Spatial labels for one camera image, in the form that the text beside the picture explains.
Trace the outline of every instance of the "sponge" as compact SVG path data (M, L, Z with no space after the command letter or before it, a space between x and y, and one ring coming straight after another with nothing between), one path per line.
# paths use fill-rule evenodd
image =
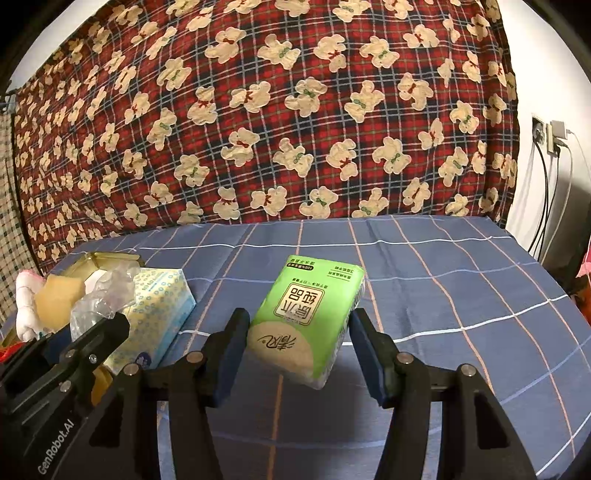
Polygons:
M100 403L100 399L103 398L107 389L113 383L113 377L104 365L99 365L99 368L93 373L95 375L95 385L90 392L90 401L92 402L92 405L96 407Z
M35 306L41 324L57 332L70 323L74 304L86 293L81 278L49 275L43 288L35 294Z

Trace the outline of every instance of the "blue plaid bedsheet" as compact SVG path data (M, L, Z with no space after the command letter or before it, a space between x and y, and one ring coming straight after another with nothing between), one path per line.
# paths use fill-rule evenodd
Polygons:
M182 268L197 300L164 362L199 349L236 307L254 315L288 255L349 262L370 279L361 305L398 348L430 365L468 362L489 380L541 479L562 473L591 429L591 327L554 280L487 218L379 216L189 225L90 242ZM163 406L163 478L174 478ZM378 408L346 338L321 391L245 354L231 397L209 411L226 480L373 478L391 411ZM423 477L435 479L433 407Z

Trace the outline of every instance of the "green packaging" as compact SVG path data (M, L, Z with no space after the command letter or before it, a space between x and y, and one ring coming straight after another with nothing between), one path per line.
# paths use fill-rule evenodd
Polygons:
M365 272L357 265L291 255L251 322L248 347L319 390L364 291Z

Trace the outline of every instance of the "white wall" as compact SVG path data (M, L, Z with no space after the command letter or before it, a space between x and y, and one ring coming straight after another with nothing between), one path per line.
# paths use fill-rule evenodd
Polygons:
M10 88L23 86L57 47L107 2L108 0L74 0L34 41L12 74Z
M516 0L498 2L517 80L518 119L521 127L517 202L509 213L507 230L527 249L534 237L544 201L544 174L537 152L529 186L524 181L532 145L532 113L544 122L566 122L567 128L579 136L587 159L591 162L591 83L558 34L526 3ZM574 153L573 190L560 232L544 264L546 267L561 266L569 260L572 239L580 235L589 204L591 180L581 150L574 137L569 136L567 143ZM554 231L565 201L569 177L568 152L563 151L560 163L560 185L554 215L548 227L549 233ZM524 190L529 190L526 199L523 197Z

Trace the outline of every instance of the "red plaid blanket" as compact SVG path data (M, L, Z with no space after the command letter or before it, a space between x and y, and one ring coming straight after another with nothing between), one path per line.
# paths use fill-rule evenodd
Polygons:
M517 175L496 0L110 2L18 94L44 270L194 222L489 215Z

